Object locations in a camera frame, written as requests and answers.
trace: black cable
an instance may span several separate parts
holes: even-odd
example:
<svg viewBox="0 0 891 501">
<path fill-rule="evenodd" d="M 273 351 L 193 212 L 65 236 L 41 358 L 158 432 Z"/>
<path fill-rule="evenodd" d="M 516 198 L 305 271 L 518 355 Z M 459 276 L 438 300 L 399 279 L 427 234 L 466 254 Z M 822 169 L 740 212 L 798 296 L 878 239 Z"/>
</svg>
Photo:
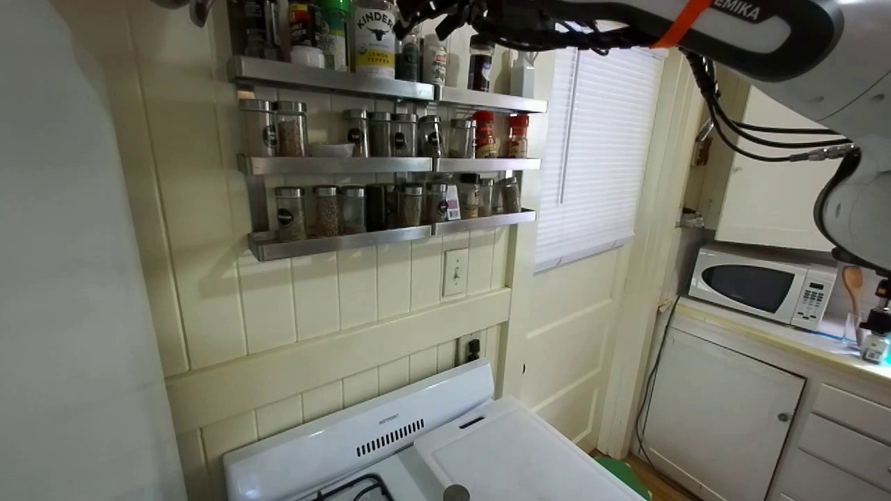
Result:
<svg viewBox="0 0 891 501">
<path fill-rule="evenodd" d="M 708 102 L 708 113 L 709 113 L 709 120 L 715 123 L 715 133 L 722 137 L 722 141 L 725 141 L 729 151 L 734 151 L 734 154 L 740 154 L 740 156 L 745 156 L 745 159 L 755 159 L 755 161 L 808 161 L 808 159 L 823 159 L 823 156 L 826 156 L 826 151 L 804 151 L 804 154 L 794 154 L 794 156 L 761 156 L 761 154 L 751 154 L 751 151 L 745 151 L 745 147 L 738 147 L 738 145 L 726 137 L 725 126 L 726 126 L 729 130 L 745 137 L 745 138 L 748 138 L 751 133 L 738 130 L 734 123 L 725 113 L 725 109 L 722 109 L 722 102 L 719 102 L 719 88 L 715 88 L 715 79 L 713 79 L 713 63 L 709 63 L 705 56 L 699 56 L 699 52 L 686 52 L 686 56 L 687 56 L 687 63 L 691 63 L 691 69 L 693 69 L 697 85 L 699 85 L 699 91 L 702 91 L 702 97 L 705 97 L 705 102 Z M 812 141 L 812 145 L 819 145 L 819 147 L 846 147 L 846 145 L 851 145 L 851 141 L 843 138 L 843 141 Z"/>
<path fill-rule="evenodd" d="M 662 354 L 666 354 L 666 342 L 667 342 L 667 332 L 672 332 L 672 319 L 674 319 L 674 312 L 677 312 L 677 304 L 679 298 L 672 304 L 667 310 L 667 319 L 666 319 L 666 328 L 662 328 L 662 339 L 660 339 L 660 348 L 655 354 L 655 362 L 647 374 L 647 382 L 642 382 L 642 397 L 640 397 L 640 407 L 637 407 L 637 417 L 635 417 L 635 445 L 637 451 L 642 454 L 642 460 L 651 465 L 648 454 L 647 454 L 647 421 L 648 421 L 648 401 L 651 401 L 651 390 L 655 390 L 655 382 L 656 382 L 656 369 L 662 364 Z"/>
</svg>

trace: white microwave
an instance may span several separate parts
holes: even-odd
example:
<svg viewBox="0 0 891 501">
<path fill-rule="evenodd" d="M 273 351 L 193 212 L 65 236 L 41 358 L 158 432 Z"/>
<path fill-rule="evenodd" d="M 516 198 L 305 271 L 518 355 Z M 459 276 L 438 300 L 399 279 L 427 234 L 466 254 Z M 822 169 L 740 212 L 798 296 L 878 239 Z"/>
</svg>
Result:
<svg viewBox="0 0 891 501">
<path fill-rule="evenodd" d="M 782 250 L 705 244 L 691 276 L 691 298 L 815 332 L 826 315 L 835 265 Z"/>
</svg>

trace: wall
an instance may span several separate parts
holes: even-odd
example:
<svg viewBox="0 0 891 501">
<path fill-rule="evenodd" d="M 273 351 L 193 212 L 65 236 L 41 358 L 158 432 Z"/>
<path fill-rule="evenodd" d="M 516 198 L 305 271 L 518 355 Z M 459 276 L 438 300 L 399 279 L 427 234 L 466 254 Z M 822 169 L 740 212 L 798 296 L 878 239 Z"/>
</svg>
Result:
<svg viewBox="0 0 891 501">
<path fill-rule="evenodd" d="M 47 0 L 0 47 L 0 499 L 183 499 L 105 88 Z"/>
<path fill-rule="evenodd" d="M 197 30 L 148 0 L 58 5 L 108 83 L 193 499 L 223 496 L 226 451 L 452 367 L 454 339 L 473 332 L 503 396 L 598 442 L 630 250 L 531 276 L 534 229 L 521 229 L 255 265 L 223 9 Z M 301 99 L 322 126 L 312 138 L 336 137 L 336 109 L 368 102 Z M 459 298 L 443 298 L 452 247 L 470 250 Z"/>
</svg>

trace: white stove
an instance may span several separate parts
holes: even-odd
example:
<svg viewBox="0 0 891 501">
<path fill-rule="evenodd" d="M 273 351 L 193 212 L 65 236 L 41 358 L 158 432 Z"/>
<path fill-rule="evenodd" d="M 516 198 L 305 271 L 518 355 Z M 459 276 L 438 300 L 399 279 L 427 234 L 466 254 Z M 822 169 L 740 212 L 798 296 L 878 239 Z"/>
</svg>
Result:
<svg viewBox="0 0 891 501">
<path fill-rule="evenodd" d="M 486 362 L 290 429 L 223 460 L 230 501 L 637 501 L 516 401 Z"/>
</svg>

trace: window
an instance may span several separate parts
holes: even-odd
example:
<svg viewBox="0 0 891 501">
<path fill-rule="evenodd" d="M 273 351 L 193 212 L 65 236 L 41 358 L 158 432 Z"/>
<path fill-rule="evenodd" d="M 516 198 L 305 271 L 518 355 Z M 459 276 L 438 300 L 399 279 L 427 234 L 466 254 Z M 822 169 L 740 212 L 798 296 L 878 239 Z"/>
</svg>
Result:
<svg viewBox="0 0 891 501">
<path fill-rule="evenodd" d="M 666 52 L 655 51 L 555 56 L 538 195 L 538 273 L 635 236 L 662 60 Z"/>
</svg>

